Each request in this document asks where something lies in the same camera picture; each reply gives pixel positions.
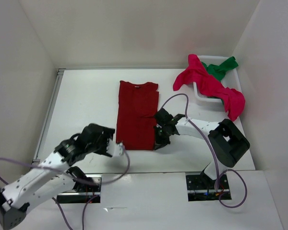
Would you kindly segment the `dark red t shirt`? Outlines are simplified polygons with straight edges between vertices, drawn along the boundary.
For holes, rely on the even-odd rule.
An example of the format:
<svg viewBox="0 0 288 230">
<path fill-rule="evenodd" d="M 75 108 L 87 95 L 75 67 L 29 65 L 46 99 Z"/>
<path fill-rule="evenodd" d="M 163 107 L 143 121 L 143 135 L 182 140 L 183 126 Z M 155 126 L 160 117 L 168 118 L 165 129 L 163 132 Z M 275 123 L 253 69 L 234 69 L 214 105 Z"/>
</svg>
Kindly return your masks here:
<svg viewBox="0 0 288 230">
<path fill-rule="evenodd" d="M 158 84 L 120 81 L 116 142 L 126 150 L 153 150 L 158 109 Z"/>
</svg>

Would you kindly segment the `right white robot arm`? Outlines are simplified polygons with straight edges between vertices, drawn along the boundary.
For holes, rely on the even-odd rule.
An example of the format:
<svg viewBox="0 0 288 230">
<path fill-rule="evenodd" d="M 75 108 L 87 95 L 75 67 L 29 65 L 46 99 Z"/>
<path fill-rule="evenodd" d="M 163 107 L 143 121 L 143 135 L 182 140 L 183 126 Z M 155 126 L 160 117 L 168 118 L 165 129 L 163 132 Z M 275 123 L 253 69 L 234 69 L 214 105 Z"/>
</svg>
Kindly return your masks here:
<svg viewBox="0 0 288 230">
<path fill-rule="evenodd" d="M 155 130 L 154 149 L 160 149 L 170 144 L 170 137 L 183 135 L 201 138 L 213 151 L 213 161 L 205 167 L 201 183 L 205 188 L 212 188 L 222 172 L 233 168 L 250 148 L 249 141 L 229 119 L 221 122 L 208 122 L 188 118 L 186 115 L 173 116 L 164 108 L 155 115 L 157 126 Z"/>
</svg>

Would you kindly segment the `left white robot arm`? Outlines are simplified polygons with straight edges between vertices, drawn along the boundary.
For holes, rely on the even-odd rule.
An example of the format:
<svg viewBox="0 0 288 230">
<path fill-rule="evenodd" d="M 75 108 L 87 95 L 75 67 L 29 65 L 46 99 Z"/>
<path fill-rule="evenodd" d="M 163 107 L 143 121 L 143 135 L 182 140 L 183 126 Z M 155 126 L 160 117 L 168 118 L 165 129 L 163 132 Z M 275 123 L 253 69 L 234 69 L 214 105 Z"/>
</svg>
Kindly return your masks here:
<svg viewBox="0 0 288 230">
<path fill-rule="evenodd" d="M 113 157 L 121 147 L 113 141 L 115 129 L 97 124 L 87 125 L 81 133 L 63 140 L 39 165 L 4 187 L 0 187 L 0 225 L 11 230 L 26 215 L 48 199 L 68 190 L 82 191 L 95 186 L 75 164 L 87 154 Z"/>
</svg>

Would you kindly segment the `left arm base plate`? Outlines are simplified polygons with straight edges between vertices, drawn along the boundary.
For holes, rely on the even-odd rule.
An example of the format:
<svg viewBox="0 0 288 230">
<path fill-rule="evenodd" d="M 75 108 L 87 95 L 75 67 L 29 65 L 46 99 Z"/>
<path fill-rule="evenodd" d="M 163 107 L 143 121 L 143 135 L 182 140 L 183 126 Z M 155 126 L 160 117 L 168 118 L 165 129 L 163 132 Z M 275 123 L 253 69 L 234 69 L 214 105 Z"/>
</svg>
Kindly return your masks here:
<svg viewBox="0 0 288 230">
<path fill-rule="evenodd" d="M 56 196 L 56 200 L 60 204 L 85 204 L 90 198 L 101 195 L 101 174 L 87 174 L 88 178 L 92 180 L 94 185 L 72 189 Z"/>
</svg>

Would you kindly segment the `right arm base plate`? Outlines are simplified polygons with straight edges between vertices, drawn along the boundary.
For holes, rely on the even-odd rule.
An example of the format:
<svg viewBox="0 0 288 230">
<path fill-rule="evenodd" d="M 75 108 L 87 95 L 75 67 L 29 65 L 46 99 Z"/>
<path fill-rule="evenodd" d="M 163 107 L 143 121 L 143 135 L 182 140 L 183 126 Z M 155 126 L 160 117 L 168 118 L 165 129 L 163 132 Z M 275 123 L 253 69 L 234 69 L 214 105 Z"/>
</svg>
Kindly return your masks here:
<svg viewBox="0 0 288 230">
<path fill-rule="evenodd" d="M 221 196 L 221 200 L 231 200 L 231 194 L 226 175 L 221 176 L 219 188 L 214 188 L 214 182 L 203 181 L 202 176 L 199 173 L 186 174 L 186 185 L 188 201 L 213 201 L 218 200 Z"/>
</svg>

